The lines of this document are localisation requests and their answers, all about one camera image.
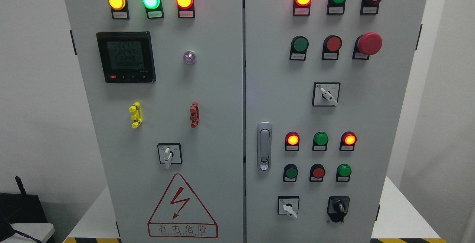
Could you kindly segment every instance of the red emergency stop button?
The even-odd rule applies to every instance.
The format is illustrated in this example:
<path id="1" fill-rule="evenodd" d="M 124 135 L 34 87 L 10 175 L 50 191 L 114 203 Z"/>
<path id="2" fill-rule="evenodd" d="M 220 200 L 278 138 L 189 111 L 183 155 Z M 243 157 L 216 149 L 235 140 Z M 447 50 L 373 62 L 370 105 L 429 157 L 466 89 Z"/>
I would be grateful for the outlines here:
<path id="1" fill-rule="evenodd" d="M 321 164 L 314 164 L 310 168 L 310 182 L 322 182 L 325 176 L 325 168 Z"/>
<path id="2" fill-rule="evenodd" d="M 364 55 L 374 55 L 381 50 L 383 39 L 378 33 L 368 32 L 358 39 L 358 50 Z"/>

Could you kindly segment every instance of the white table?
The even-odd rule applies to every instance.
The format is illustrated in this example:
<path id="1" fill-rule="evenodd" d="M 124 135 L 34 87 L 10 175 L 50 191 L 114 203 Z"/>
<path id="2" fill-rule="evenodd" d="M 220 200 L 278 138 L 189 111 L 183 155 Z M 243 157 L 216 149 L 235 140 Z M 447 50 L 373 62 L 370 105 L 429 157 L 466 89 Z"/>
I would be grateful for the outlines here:
<path id="1" fill-rule="evenodd" d="M 25 233 L 33 238 L 46 242 L 55 232 L 55 228 L 51 223 L 13 223 L 13 229 Z M 14 234 L 2 241 L 2 243 L 32 243 L 33 240 Z"/>
<path id="2" fill-rule="evenodd" d="M 389 178 L 385 180 L 380 205 L 372 238 L 440 238 Z M 108 187 L 68 237 L 119 237 Z"/>

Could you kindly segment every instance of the push button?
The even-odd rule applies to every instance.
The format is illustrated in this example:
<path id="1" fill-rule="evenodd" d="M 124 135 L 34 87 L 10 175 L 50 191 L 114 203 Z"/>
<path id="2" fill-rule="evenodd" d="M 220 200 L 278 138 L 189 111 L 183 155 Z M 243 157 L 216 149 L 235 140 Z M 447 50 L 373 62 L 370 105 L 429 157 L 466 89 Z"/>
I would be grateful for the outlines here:
<path id="1" fill-rule="evenodd" d="M 284 182 L 296 182 L 298 169 L 295 164 L 287 164 L 284 167 Z"/>

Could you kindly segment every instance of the lcd display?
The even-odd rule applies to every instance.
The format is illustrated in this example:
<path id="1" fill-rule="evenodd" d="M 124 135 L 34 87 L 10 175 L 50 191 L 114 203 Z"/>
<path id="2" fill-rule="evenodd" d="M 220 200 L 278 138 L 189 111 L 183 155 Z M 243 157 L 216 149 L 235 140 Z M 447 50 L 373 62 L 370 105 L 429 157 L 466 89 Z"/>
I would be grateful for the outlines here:
<path id="1" fill-rule="evenodd" d="M 107 42 L 111 69 L 144 69 L 141 42 Z"/>

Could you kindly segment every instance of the high voltage warning sign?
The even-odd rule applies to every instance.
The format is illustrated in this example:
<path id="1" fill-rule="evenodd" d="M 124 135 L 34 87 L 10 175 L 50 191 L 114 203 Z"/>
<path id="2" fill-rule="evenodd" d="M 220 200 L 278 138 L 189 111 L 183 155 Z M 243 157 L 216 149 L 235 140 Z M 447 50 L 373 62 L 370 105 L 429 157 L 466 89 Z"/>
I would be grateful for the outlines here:
<path id="1" fill-rule="evenodd" d="M 175 174 L 148 222 L 152 237 L 217 238 L 217 223 L 181 174 Z"/>

